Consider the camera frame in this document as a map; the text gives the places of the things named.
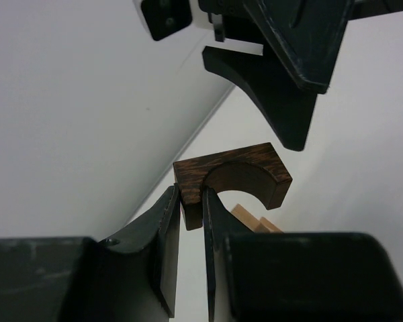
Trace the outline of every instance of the white wall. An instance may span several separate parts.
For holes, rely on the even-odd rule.
[[[240,90],[222,104],[181,159],[272,142],[294,178],[282,208],[221,193],[284,231],[365,231],[386,247],[403,282],[403,13],[349,24],[327,95],[319,96],[303,152],[281,147]],[[167,186],[170,171],[147,200]],[[202,229],[181,226],[176,322],[207,321]]]
[[[231,84],[132,0],[0,1],[0,237],[121,228]]]

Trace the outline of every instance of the wood grain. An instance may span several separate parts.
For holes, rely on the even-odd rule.
[[[281,158],[270,143],[201,156],[173,164],[181,193],[187,230],[202,226],[202,191],[244,191],[266,209],[281,206],[292,182]]]

